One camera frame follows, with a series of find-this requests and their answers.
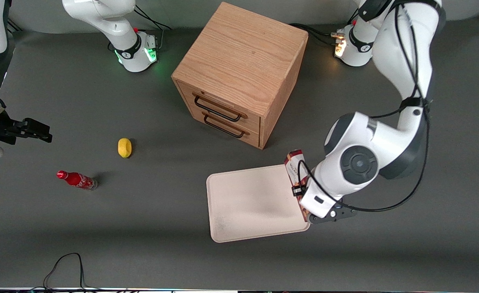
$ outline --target yellow lemon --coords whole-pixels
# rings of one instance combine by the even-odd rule
[[[118,154],[121,157],[131,156],[131,141],[126,138],[121,138],[118,141]]]

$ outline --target plastic tray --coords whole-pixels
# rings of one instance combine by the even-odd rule
[[[218,243],[302,232],[303,219],[285,165],[207,178],[210,235]]]

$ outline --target wooden drawer cabinet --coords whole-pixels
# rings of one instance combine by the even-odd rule
[[[193,118],[263,149],[307,39],[303,30],[222,2],[171,77]]]

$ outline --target red bottle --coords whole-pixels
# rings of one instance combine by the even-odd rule
[[[57,172],[57,178],[68,182],[68,184],[73,187],[87,190],[94,190],[98,186],[97,180],[77,172],[68,173],[66,171],[59,171]]]

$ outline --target black metal handle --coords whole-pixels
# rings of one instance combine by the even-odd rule
[[[245,134],[245,132],[242,131],[239,135],[235,135],[234,133],[232,133],[232,132],[230,132],[230,131],[228,131],[228,130],[223,129],[223,128],[219,127],[218,125],[215,125],[215,124],[212,124],[211,122],[208,122],[208,121],[207,121],[207,118],[209,118],[208,115],[205,115],[205,117],[204,117],[204,122],[205,122],[205,124],[207,124],[208,126],[211,126],[212,128],[215,128],[215,129],[217,129],[217,130],[219,130],[219,131],[225,132],[225,133],[227,133],[228,135],[230,135],[230,136],[232,136],[232,137],[242,138],[243,135]]]
[[[221,117],[221,118],[223,118],[223,119],[227,119],[227,120],[230,121],[230,122],[238,122],[238,120],[240,120],[240,118],[241,118],[241,114],[238,114],[238,117],[236,117],[236,118],[232,118],[232,117],[228,117],[227,115],[224,115],[224,114],[222,114],[222,113],[220,113],[220,112],[218,112],[218,111],[216,111],[216,110],[213,110],[213,109],[211,109],[211,108],[209,108],[209,107],[203,106],[202,104],[199,104],[199,103],[198,103],[198,100],[199,100],[199,99],[200,99],[200,96],[199,96],[199,95],[197,95],[197,96],[194,98],[194,103],[195,103],[198,107],[200,107],[200,108],[202,108],[202,109],[205,109],[205,110],[209,111],[210,113],[213,113],[213,114],[215,114],[215,115],[218,115],[219,117]]]

